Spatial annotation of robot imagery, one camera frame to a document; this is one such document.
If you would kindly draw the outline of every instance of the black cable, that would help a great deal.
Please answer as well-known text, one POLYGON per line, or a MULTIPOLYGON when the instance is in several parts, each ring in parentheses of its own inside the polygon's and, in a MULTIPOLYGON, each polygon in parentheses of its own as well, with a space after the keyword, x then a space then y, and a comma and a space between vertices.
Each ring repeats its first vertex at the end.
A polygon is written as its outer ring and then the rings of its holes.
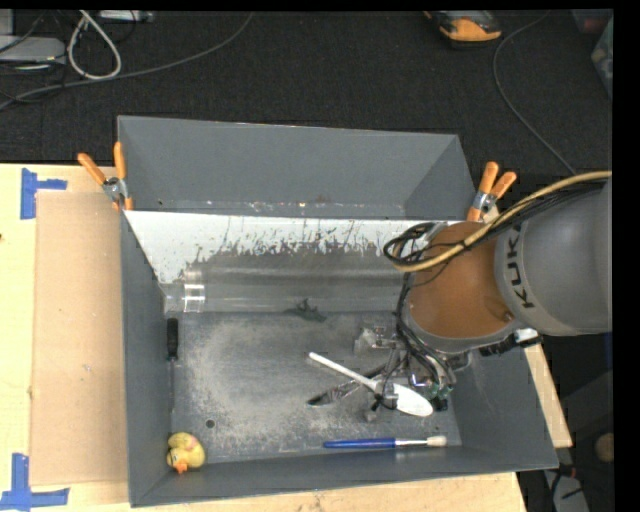
POLYGON ((104 83, 104 82, 111 82, 113 80, 121 80, 124 78, 136 78, 136 77, 140 77, 140 76, 145 76, 151 73, 156 73, 158 71, 165 71, 167 69, 171 69, 174 68, 176 66, 180 66, 182 64, 186 64, 188 62, 194 61, 196 59, 202 58, 206 55, 209 55, 210 53, 219 50, 220 48, 223 48, 224 46, 228 45, 229 43, 231 43, 234 39, 236 39, 243 31, 244 29, 247 27, 247 25, 249 24, 249 22, 251 21, 251 19, 253 18, 254 13, 251 12, 249 14, 249 16, 247 16, 247 19, 245 19, 245 21, 242 23, 242 25, 240 26, 240 28, 238 28, 238 30, 236 30, 231 36, 229 36, 227 39, 225 39, 224 41, 222 41, 221 43, 212 46, 211 48, 208 48, 207 50, 204 50, 202 52, 196 53, 195 55, 191 55, 190 57, 186 57, 184 59, 180 59, 178 61, 174 61, 174 62, 170 62, 168 64, 163 64, 161 66, 156 66, 153 68, 148 68, 148 69, 143 69, 140 71, 133 71, 130 73, 123 73, 120 75, 116 75, 114 77, 109 77, 109 78, 103 78, 101 80, 76 80, 74 82, 67 82, 65 84, 57 84, 57 85, 50 85, 47 87, 42 87, 39 89, 34 89, 31 91, 27 91, 24 92, 22 94, 18 94, 15 96, 16 100, 9 100, 9 101, 5 101, 4 103, 0 104, 0 112, 4 111, 7 107, 13 105, 16 101, 18 102, 23 102, 26 98, 29 98, 30 96, 33 95, 42 95, 42 94, 48 94, 50 92, 56 92, 59 91, 61 89, 71 89, 74 87, 83 87, 85 85, 94 85, 94 84, 100 84, 100 83, 104 83))
POLYGON ((533 133, 533 135, 540 141, 542 142, 542 144, 544 144, 546 146, 546 148, 551 151, 551 153, 558 159, 560 160, 560 162, 562 162, 562 164, 569 169, 569 172, 571 172, 571 174, 573 175, 577 175, 578 173, 575 171, 575 169, 569 164, 569 162, 567 162, 564 158, 562 158, 562 156, 546 141, 542 138, 542 136, 535 130, 535 128, 533 128, 533 126, 531 126, 531 124, 529 124, 529 122, 516 110, 516 108, 513 106, 513 104, 511 103, 511 101, 509 101, 509 98, 507 98, 506 93, 504 92, 504 89, 502 88, 502 85, 500 84, 500 79, 498 78, 498 55, 500 54, 500 50, 502 50, 502 48, 504 47, 504 45, 510 41, 511 39, 513 39, 515 36, 517 36, 518 34, 524 32, 525 30, 530 29, 531 27, 533 27, 534 25, 537 25, 538 23, 540 23, 542 20, 544 20, 549 13, 551 12, 551 10, 548 10, 545 14, 543 14, 540 18, 538 18, 537 20, 532 21, 531 23, 525 25, 524 27, 519 28, 518 30, 516 30, 515 32, 509 34, 507 37, 505 37, 500 44, 498 45, 498 47, 496 48, 495 53, 493 54, 493 78, 496 82, 496 86, 498 88, 498 92, 500 93, 500 95, 502 96, 502 99, 506 102, 507 106, 511 109, 511 111, 515 114, 515 116, 529 129, 529 131, 531 131, 531 133, 533 133))

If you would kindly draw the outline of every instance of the white cable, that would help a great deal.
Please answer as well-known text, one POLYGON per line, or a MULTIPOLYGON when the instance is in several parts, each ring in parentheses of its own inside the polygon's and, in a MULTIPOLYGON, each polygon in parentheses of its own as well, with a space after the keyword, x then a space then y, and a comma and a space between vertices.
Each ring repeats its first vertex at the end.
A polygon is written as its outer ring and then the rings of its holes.
POLYGON ((118 73, 120 73, 120 70, 122 69, 122 59, 120 58, 120 53, 118 52, 116 45, 105 33, 105 31, 102 30, 102 27, 98 24, 98 22, 95 21, 87 11, 83 11, 82 9, 80 9, 80 13, 82 14, 82 19, 76 25, 76 28, 71 35, 71 39, 69 40, 69 44, 67 45, 67 54, 69 55, 69 63, 71 64, 71 67, 73 67, 73 69, 75 69, 79 75, 83 76, 84 78, 88 78, 89 80, 104 80, 106 78, 113 78, 114 76, 118 75, 118 73), (78 36, 82 30, 86 30, 87 28, 89 28, 89 25, 93 26, 96 32, 100 34, 102 39, 104 39, 107 45, 109 45, 109 48, 111 48, 111 51, 116 58, 115 69, 107 75, 92 75, 91 73, 87 73, 84 69, 78 66, 73 57, 73 49, 78 42, 78 36))

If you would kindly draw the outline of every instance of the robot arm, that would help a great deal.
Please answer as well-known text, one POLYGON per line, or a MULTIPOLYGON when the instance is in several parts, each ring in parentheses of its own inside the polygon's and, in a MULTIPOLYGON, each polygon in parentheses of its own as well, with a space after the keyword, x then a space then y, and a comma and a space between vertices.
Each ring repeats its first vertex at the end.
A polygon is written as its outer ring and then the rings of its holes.
POLYGON ((403 256, 402 325, 443 354, 489 347, 515 331, 578 335, 612 330, 611 173, 568 178, 487 224, 446 227, 403 256))

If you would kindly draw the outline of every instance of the wooden board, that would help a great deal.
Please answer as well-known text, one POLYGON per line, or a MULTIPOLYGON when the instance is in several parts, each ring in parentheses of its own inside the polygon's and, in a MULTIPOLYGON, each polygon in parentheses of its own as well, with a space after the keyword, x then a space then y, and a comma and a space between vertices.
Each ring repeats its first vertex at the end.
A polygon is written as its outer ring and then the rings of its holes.
MULTIPOLYGON (((8 336, 0 337, 0 350, 13 356, 0 358, 0 489, 10 485, 11 453, 22 452, 31 457, 34 490, 60 488, 60 484, 52 485, 55 482, 71 486, 67 510, 130 510, 122 455, 123 402, 119 398, 123 387, 118 243, 117 238, 114 243, 110 231, 117 216, 106 196, 79 166, 30 165, 28 168, 40 179, 67 179, 69 187, 65 192, 39 192, 38 220, 20 221, 22 167, 0 165, 0 282, 8 291, 0 294, 0 321, 8 326, 8 336), (66 278, 61 282, 51 273, 66 278), (54 363, 62 366, 54 370, 54 363), (62 406, 54 407, 46 397, 62 406), (84 451, 87 447, 92 450, 89 456, 84 451)), ((108 176, 115 174, 113 169, 103 170, 108 176)), ((569 446, 571 439, 543 353, 539 347, 528 349, 527 357, 554 444, 569 446)), ((228 512, 525 510, 513 473, 224 500, 190 507, 223 508, 228 512)), ((176 509, 180 507, 151 510, 176 509)))

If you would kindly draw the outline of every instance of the orange clamp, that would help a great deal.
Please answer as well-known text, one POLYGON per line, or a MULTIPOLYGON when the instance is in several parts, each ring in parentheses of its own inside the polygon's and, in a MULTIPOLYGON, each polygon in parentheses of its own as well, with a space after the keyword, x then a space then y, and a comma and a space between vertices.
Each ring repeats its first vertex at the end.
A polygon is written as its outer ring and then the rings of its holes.
POLYGON ((509 190, 509 187, 517 179, 515 172, 505 172, 496 183, 498 171, 500 170, 496 162, 487 162, 478 186, 478 192, 473 200, 471 208, 467 213, 468 221, 480 221, 482 217, 493 207, 495 202, 509 190))

